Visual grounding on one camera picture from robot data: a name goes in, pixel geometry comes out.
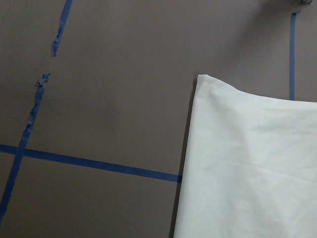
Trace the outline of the cream long-sleeve cat shirt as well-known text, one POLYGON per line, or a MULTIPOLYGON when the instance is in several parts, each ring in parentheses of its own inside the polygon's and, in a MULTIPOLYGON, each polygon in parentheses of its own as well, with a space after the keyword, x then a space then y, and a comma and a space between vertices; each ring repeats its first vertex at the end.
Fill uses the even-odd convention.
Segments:
POLYGON ((314 238, 317 105, 199 75, 176 238, 314 238))

